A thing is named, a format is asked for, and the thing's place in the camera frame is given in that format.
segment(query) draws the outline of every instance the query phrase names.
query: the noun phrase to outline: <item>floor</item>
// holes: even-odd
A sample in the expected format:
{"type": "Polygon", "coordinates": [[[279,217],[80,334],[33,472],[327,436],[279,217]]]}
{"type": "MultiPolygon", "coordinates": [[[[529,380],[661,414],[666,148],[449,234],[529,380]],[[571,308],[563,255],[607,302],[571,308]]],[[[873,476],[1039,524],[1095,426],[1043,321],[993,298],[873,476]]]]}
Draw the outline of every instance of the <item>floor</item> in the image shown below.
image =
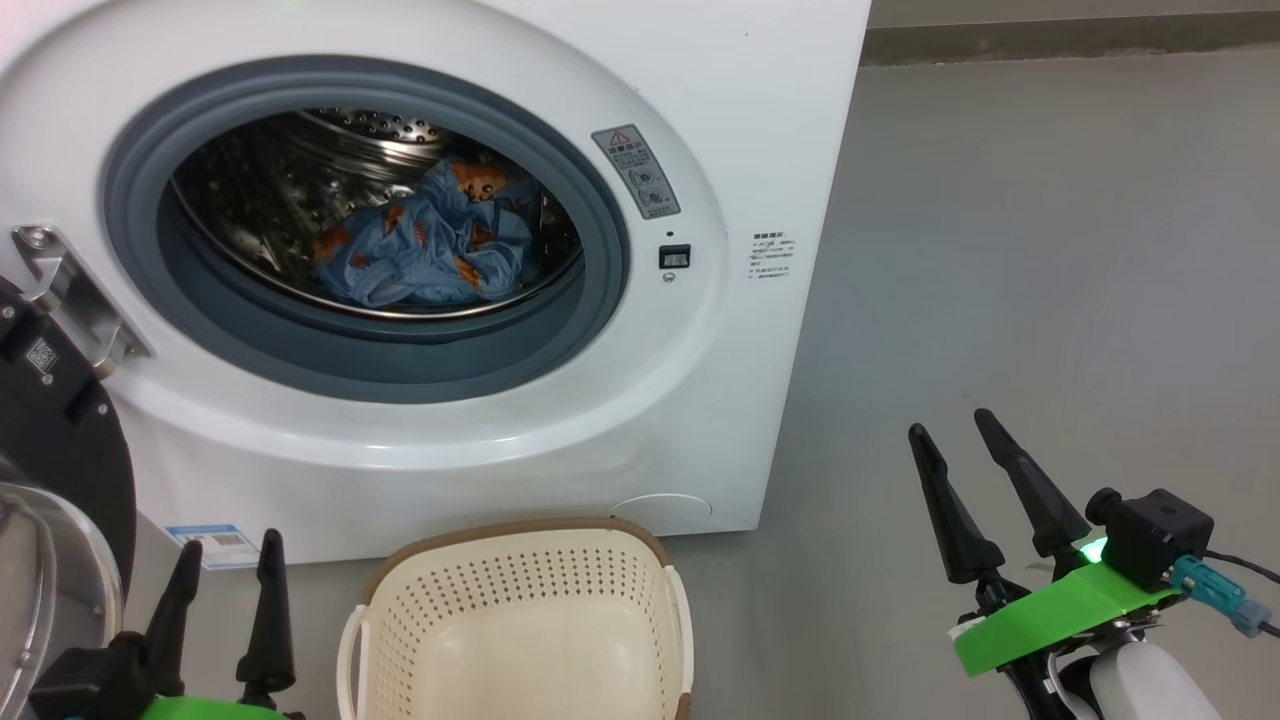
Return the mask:
{"type": "MultiPolygon", "coordinates": [[[[694,720],[1025,716],[948,646],[973,600],[942,574],[906,446],[916,420],[1024,584],[1048,577],[1028,569],[1030,530],[984,457],[979,406],[1078,505],[1103,484],[1167,487],[1219,519],[1221,550],[1280,565],[1277,61],[864,73],[762,527],[668,542],[696,628],[694,720]]],[[[131,625],[175,556],[145,528],[131,625]]],[[[284,708],[337,717],[338,634],[375,566],[291,568],[300,682],[284,708]]],[[[250,573],[206,574],[191,692],[237,697],[256,592],[250,573]]],[[[1280,646],[1198,607],[1166,615],[1153,638],[1225,717],[1274,714],[1280,646]]]]}

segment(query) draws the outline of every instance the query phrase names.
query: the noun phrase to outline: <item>plastic basket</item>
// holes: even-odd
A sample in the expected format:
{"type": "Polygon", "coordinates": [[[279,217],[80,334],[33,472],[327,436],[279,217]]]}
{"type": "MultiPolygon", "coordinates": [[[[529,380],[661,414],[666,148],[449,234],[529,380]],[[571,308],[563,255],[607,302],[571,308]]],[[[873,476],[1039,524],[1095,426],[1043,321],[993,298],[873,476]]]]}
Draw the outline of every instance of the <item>plastic basket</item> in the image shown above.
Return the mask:
{"type": "Polygon", "coordinates": [[[689,601],[631,523],[453,533],[388,559],[347,620],[337,680],[343,720],[684,720],[689,601]]]}

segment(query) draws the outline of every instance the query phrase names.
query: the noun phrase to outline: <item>green light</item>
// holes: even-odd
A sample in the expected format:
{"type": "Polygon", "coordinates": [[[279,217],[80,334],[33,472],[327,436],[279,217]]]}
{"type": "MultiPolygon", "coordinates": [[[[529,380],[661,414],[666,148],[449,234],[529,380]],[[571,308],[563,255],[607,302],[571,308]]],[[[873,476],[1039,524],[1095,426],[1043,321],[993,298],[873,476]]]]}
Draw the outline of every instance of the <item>green light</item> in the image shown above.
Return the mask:
{"type": "Polygon", "coordinates": [[[1089,562],[1102,562],[1102,548],[1106,547],[1107,538],[1101,537],[1080,548],[1089,562]]]}

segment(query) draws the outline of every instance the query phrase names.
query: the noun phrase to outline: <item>laundry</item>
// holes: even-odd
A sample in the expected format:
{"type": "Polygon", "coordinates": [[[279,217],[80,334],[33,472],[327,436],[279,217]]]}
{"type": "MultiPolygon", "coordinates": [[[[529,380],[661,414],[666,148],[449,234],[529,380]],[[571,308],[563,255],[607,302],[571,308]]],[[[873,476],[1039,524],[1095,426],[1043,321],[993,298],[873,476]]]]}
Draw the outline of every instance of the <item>laundry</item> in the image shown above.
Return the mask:
{"type": "Polygon", "coordinates": [[[447,158],[415,195],[321,233],[316,274],[329,292],[365,307],[503,300],[538,274],[530,250],[538,190],[504,164],[447,158]]]}

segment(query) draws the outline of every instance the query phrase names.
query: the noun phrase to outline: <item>qr code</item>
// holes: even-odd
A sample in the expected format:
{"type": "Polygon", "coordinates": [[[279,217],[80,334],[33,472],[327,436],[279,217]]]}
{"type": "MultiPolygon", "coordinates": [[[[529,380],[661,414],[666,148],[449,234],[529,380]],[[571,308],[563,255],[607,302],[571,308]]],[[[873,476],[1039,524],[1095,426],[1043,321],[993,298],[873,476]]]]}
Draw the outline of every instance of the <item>qr code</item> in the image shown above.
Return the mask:
{"type": "Polygon", "coordinates": [[[40,338],[27,351],[27,360],[41,373],[47,373],[52,369],[54,363],[58,363],[58,352],[54,352],[54,348],[45,342],[45,338],[40,338]]]}

